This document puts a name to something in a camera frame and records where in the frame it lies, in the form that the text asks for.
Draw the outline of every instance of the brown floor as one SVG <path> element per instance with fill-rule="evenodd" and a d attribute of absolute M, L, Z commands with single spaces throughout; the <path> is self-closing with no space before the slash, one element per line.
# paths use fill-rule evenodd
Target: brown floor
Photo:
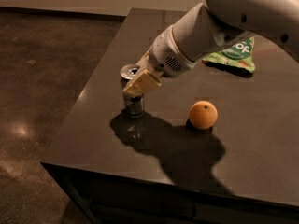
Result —
<path fill-rule="evenodd" d="M 0 12 L 0 223 L 89 223 L 39 162 L 120 26 Z"/>

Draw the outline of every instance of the silver can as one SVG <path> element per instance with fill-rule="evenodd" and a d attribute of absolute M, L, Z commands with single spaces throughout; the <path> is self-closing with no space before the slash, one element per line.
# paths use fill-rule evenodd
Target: silver can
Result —
<path fill-rule="evenodd" d="M 139 67 L 135 64 L 125 65 L 121 71 L 121 86 L 124 88 L 126 84 L 135 77 Z M 132 119 L 137 119 L 144 114 L 144 95 L 131 98 L 123 94 L 125 114 Z"/>

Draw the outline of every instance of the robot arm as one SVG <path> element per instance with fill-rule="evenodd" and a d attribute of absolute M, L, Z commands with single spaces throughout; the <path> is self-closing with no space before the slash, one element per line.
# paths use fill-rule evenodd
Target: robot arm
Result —
<path fill-rule="evenodd" d="M 161 86 L 160 77 L 178 77 L 208 53 L 259 34 L 299 62 L 299 0 L 206 0 L 156 37 L 124 88 L 131 97 Z"/>

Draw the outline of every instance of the green package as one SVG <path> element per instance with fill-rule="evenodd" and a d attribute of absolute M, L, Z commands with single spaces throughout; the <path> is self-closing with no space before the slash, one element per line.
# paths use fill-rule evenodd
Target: green package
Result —
<path fill-rule="evenodd" d="M 252 60 L 253 48 L 254 37 L 251 37 L 223 51 L 208 54 L 202 61 L 203 63 L 211 62 L 243 68 L 253 73 L 255 71 Z"/>

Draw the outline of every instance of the black baseboard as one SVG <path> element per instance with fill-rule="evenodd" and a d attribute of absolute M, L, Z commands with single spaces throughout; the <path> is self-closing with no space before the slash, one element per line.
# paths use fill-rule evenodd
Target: black baseboard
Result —
<path fill-rule="evenodd" d="M 23 8 L 23 7 L 0 7 L 0 12 L 9 13 L 23 13 L 31 15 L 43 15 L 43 16 L 55 16 L 55 17 L 67 17 L 67 18 L 82 18 L 93 20 L 105 20 L 105 21 L 120 21 L 125 20 L 125 16 L 117 15 L 104 15 L 95 13 L 73 12 L 73 11 L 58 11 L 58 10 L 46 10 L 36 8 Z"/>

